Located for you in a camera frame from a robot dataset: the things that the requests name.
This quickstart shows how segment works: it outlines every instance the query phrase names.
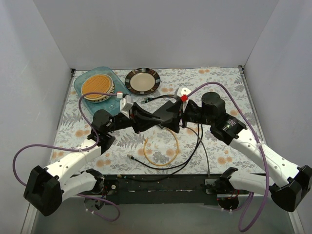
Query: table surface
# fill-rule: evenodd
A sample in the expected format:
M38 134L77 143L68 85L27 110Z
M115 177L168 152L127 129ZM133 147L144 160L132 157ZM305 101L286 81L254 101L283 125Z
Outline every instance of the table surface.
M238 68L198 68L198 69L155 69L161 78L159 88L149 95L157 97L164 94L173 94L178 87L187 87L191 90L208 81L217 81L222 83L232 94L238 106L247 117L249 122L259 133L256 118L252 110L249 98L245 89L244 81ZM114 70L116 75L124 82L126 75L131 70ZM76 71L73 81L86 71ZM201 96L205 92L214 91L226 102L227 112L232 116L242 120L237 109L232 104L227 94L221 87L212 85L206 86L192 95L199 106L201 105ZM65 148L78 147L90 133L90 126L82 118L78 109L78 95L72 86L69 96L65 103L63 116L60 120L60 126L56 135L55 145ZM140 104L143 97L134 97L134 101L145 110L153 112L164 104L168 99L157 99L155 101ZM83 106L83 111L89 120L92 120L91 114ZM197 125L189 123L197 131ZM263 170L250 161L240 152L232 149L223 142L214 138L209 131L209 126L204 125L203 143L209 156L210 171L212 174L223 173L229 167L237 167L248 173L263 173ZM143 165L130 160L127 154L133 155L139 160L149 164L151 163L143 154L143 145L146 138L149 139L146 152L147 155L156 163L165 163L169 161L176 153L176 141L169 131L161 130L157 126L135 134L132 128L115 131L116 137L113 145L103 155L85 165L81 171L89 168L95 168L103 174L169 174L173 170L152 170ZM196 135L191 130L181 129L177 134L180 150L176 159L165 167L175 166L184 162L192 153L196 144ZM64 157L68 152L54 150L51 155L51 163ZM194 154L189 164L180 171L180 174L205 174L207 173L207 160L203 147L200 146Z

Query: plate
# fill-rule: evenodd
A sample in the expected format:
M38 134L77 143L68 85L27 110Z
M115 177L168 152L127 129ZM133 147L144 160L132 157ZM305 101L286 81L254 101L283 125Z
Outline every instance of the plate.
M160 77L150 68L138 68L131 71L125 79L127 89L137 95L147 95L160 85Z

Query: wire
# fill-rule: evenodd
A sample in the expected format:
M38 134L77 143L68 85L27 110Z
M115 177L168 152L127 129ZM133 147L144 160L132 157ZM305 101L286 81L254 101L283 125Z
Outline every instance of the wire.
M201 126L201 132L202 132L202 133L201 133L200 139L202 140L202 139L203 139L203 125L201 124L200 126ZM137 162L141 163L142 165L144 165L144 166L146 166L146 167L148 167L148 168L150 168L150 169L154 169L154 170L169 170L169 169L174 169L174 168L183 166L185 163L187 163L189 160L191 160L190 158L191 158L191 156L190 156L185 162L183 162L183 163L181 163L181 164L179 164L179 165L173 166L173 167L158 168L158 167L151 167L151 166L145 164L144 162L141 162L140 160L136 159L136 158L133 157L133 156L130 157L130 159L132 159L132 160L134 160L134 161L137 161Z
M240 113L240 115L242 116L242 118L245 120L245 122L247 123L249 129L251 130L257 144L260 144L260 140L259 140L259 137L256 133L256 131L254 130L254 128L252 127L252 125L249 123L249 121L247 120L247 118L244 116L243 112L240 110L240 108L238 107L237 103L235 102L234 98L232 97L232 95L230 94L230 92L224 87L223 84L219 83L219 82L215 82L215 81L211 81L211 82L206 82L200 86L198 86L196 89L194 89L193 91L191 91L187 97L190 97L191 95L193 95L194 93L196 93L199 89L203 88L204 86L206 85L209 85L209 84L216 84L216 85L219 85L226 93L227 95L229 96L229 98L231 99L231 101L233 102L234 106L236 107L236 109L238 110L238 112ZM266 173L266 188L265 188L265 192L264 192L264 196L263 196L263 200L261 202L261 205L257 211L257 213L255 214L254 218L251 220L251 222L245 227L245 228L241 228L242 226L242 221L243 221L243 218L245 216L245 213L246 211L248 210L248 207L250 205L250 202L252 201L253 199L253 196L254 196L254 193L251 192L252 196L248 197L250 199L250 202L246 205L240 219L239 219L239 223L238 223L238 229L240 232L245 232L247 230L249 230L253 224L258 220L258 218L260 217L262 211L263 211L263 208L267 202L267 199L268 199L268 195L269 195L269 185L270 185L270 175L269 175L269 167L268 167L268 163L267 163L267 160L266 160L266 157L265 157L265 153L263 151L263 148L262 146L260 145L259 146L259 150L261 152L261 155L262 155L262 159L263 159L263 163L264 163L264 171Z
M235 196L234 198L237 198L237 197L238 197L238 195L239 195L239 190L237 190L237 194L236 194L236 196Z
M141 104L147 103L150 101L154 101L154 100L159 99L159 98L174 98L174 95L173 94L166 94L166 95L160 95L158 97L145 97L144 101L142 101Z
M248 205L250 202L251 202L251 199L253 197L253 193L249 193L246 201L239 207L237 207L236 209L230 211L230 210L224 210L223 208L221 208L221 211L227 211L227 212L234 212L234 211L239 211L241 210L245 205ZM205 209L210 209L210 210L216 210L216 211L220 211L219 208L216 208L216 207L211 207L211 206L204 206L204 205L201 205L201 207L205 208Z
M91 150L93 149L94 147L97 146L98 142L99 142L99 136L98 136L98 133L96 132L96 130L94 129L94 127L92 126L91 122L88 120L88 118L86 117L86 115L83 113L82 111L82 108L81 108L81 102L83 100L83 98L86 96L86 95L89 95L89 94L102 94L102 95L108 95L108 96L116 96L117 94L107 94L107 93L100 93L100 92L89 92L89 93L86 93L84 95L82 95L80 98L79 98L79 101L78 101L78 108L79 108L79 111L82 115L82 117L84 118L84 120L90 125L91 129L93 130L93 132L95 133L96 137L97 137L97 140L95 142L94 145L88 147L88 148L84 148L84 149L68 149L68 148L61 148L61 147L57 147L57 146L52 146L52 145L46 145L46 144L30 144L30 145L26 145L24 146L23 148L21 148L20 150L17 151L17 153L14 155L13 157L13 174L15 176L15 178L18 180L18 182L24 186L26 186L26 183L24 183L20 177L18 176L17 172L16 172L16 159L17 157L19 156L19 154L28 149L28 148L31 148L31 147L43 147L43 148L49 148L49 149L55 149L55 150L64 150L64 151L69 151L69 152L80 152L80 151L88 151L88 150Z
M199 138L199 135L192 128L189 128L189 127L186 127L186 126L184 128L187 128L187 129L193 131L197 135L197 137ZM210 177L209 159L208 159L208 154L207 154L207 151L206 151L206 147L205 147L203 141L200 138L199 138L199 140L200 140L200 143L203 146L204 151L205 151L206 160L207 160L207 173L208 173L208 177Z
M175 167L179 167L179 166L182 166L180 169L176 170L175 172L169 174L169 175L166 175L165 177L163 178L159 178L159 179L152 179L152 180L144 180L144 179L135 179L135 178L132 178L132 177L127 177L127 176L124 176L124 175L121 175L121 178L123 179L129 179L129 180L133 180L133 181L137 181L137 182L158 182L158 181L161 181L161 180L164 180L164 179L167 179L169 178L170 176L178 173L179 171L181 171L183 168L186 167L186 165L190 162L190 160L192 159L193 155L195 154L197 148L199 147L199 140L202 140L203 138L203 131L202 131L202 126L201 126L201 136L200 138L197 138L197 142L196 142L196 146L193 150L193 152L191 153L190 157L182 164L178 165L178 166L175 166ZM157 169L157 170L168 170L169 168L154 168L154 169Z
M151 164L153 164L153 165L155 165L155 166L158 166L158 167L163 167L163 166L166 166L166 165L170 164L173 160L175 160L175 158L176 158L176 156L177 156L177 154L179 153L179 150L180 150L179 141L178 141L178 139L177 139L175 133L174 133L173 131L171 131L169 128L166 128L166 130L168 130L168 131L174 136L175 141L176 141L176 153L175 153L175 156L174 156L171 160L169 160L168 162L166 162L166 163L164 163L164 164L157 164L157 163L151 161L151 160L148 158L147 153L146 153L146 150L145 150L146 144L147 144L147 142L148 142L148 138L146 138L145 143L144 143L144 147L143 147L143 152L144 152L144 155L145 155L146 159L147 159Z
M94 131L96 137L97 137L97 140L95 142L94 145L88 147L88 148L84 148L84 149L67 149L67 148L61 148L61 147L56 147L56 146L52 146L52 145L46 145L46 144L31 144L31 145L26 145L24 146L23 148L21 148L20 150L17 151L17 153L14 155L13 157L13 173L14 173L14 176L15 178L17 179L17 181L22 184L23 186L26 186L26 184L20 179L20 177L18 176L17 172L16 172L16 159L17 157L19 156L19 154L24 151L25 149L28 149L28 148L31 148L31 147L44 147L44 148L50 148L50 149L56 149L56 150L64 150L64 151L69 151L69 152L80 152L80 151L88 151L88 150L91 150L92 148L96 147L98 142L99 142L99 136L98 136L98 133L96 132L96 130L94 129L94 127L92 126L91 122L88 120L88 118L86 117L86 115L83 113L82 111L82 108L81 108L81 102L83 100L83 98L89 94L101 94L101 95L108 95L108 96L116 96L117 94L107 94L107 93L101 93L101 92L89 92L89 93L86 93L84 95L82 95L80 98L79 98L79 101L78 101L78 107L79 107L79 111L82 115L82 117L84 118L84 120L91 126L91 129ZM114 219L110 219L110 218L107 218L105 216L103 216L102 214L96 212L96 211L92 211L94 214L100 216L101 218L107 220L107 221L110 221L110 222L113 222L115 220L117 220L120 216L120 210L118 208L118 206L111 202L111 201L108 201L106 199L103 199L103 198L98 198L98 197L93 197L93 196L87 196L87 195L82 195L82 194L78 194L78 196L82 196L82 197L86 197L86 198L91 198L91 199L97 199L97 200L101 200L101 201L104 201L104 202L107 202L113 206L116 207L116 209L118 210L118 216Z
M86 210L90 211L90 212L93 213L93 214L96 214L96 215L100 216L102 219L105 219L106 221L109 221L109 222L114 222L114 221L116 221L117 219L119 219L119 217L120 217L120 209L119 209L119 207L118 207L115 203L113 203L113 202L111 202L111 201L108 201L108 200L106 200L106 199L99 198L99 197L94 197L94 196L88 196L88 195L83 195L83 194L78 194L77 196L81 196L81 197L88 198L88 199L95 199L95 200L98 200L98 201L104 201L104 202L106 202L106 203L108 203L108 204L113 205L113 206L116 208L116 210L118 211L118 215L117 215L115 218L108 218L108 217L105 217L105 216L102 215L101 213L99 213L99 212L97 212L97 211L94 211L94 210L91 210L91 209L86 209Z

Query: orange flower pattern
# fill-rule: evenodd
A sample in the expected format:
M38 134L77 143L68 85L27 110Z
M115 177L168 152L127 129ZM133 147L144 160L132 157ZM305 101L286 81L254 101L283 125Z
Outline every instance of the orange flower pattern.
M217 81L225 85L229 92L237 100L237 104L247 119L254 126L256 131L257 125L253 111L250 107L248 96L245 90L243 80L237 68L200 68L200 69L156 69L161 77L160 87L148 97L158 97L160 95L173 94L178 87L187 87L194 90L198 85L208 81ZM117 70L116 74L124 82L125 76L129 70ZM74 79L85 73L84 71L76 71ZM216 86L210 85L192 96L192 100L199 106L201 105L201 96L205 92L219 93L226 100L226 108L230 115L242 120L237 109L229 101L224 91ZM63 119L60 123L60 129L56 136L56 146L64 148L76 148L82 144L90 133L90 126L82 119L78 111L78 95L71 87L70 95L67 99L66 108ZM138 103L142 97L134 97ZM167 102L166 99L157 99L148 104L140 104L140 106L149 111L154 112L162 104ZM83 106L84 113L89 120L92 116ZM188 123L197 132L197 124ZM248 160L244 155L237 151L230 150L223 142L217 140L209 131L209 126L203 126L203 142L209 153L209 164L211 173L223 173L228 167L236 167L241 171L250 171L251 173L262 173L259 167ZM150 159L158 163L164 163L170 160L176 154L176 142L173 136L166 130L153 127L150 130L135 134L133 129L123 129L114 131L112 135L116 138L113 145L100 157L89 162L81 170L88 168L96 168L96 170L104 174L149 174L148 168L130 160L127 154L133 155L135 158L149 164L143 153L143 145L146 138L149 142L146 146L146 153ZM196 135L187 129L180 129L177 134L180 150L176 159L170 164L177 165L185 161L192 153L196 143ZM65 151L54 150L51 155L51 162L56 162L68 153ZM207 170L207 162L203 147L200 145L194 154L189 165L182 170L183 174L204 174ZM153 173L162 173L162 171L153 171Z

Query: black plate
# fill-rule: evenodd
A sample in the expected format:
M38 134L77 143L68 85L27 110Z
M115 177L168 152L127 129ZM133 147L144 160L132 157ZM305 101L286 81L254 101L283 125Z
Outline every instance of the black plate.
M138 91L138 90L135 90L131 84L130 84L130 80L131 78L135 75L135 74L138 74L138 73L148 73L148 74L151 74L154 79L155 79L155 85L147 90L147 91ZM131 92L131 93L134 93L134 94L137 94L137 95L147 95L147 94L150 94L152 92L154 92L160 85L160 77L158 75L158 73L156 71L154 71L153 69L150 69L150 68L138 68L138 69L135 69L133 71L131 71L127 76L126 76L126 79L125 79L125 85L127 87L127 89Z

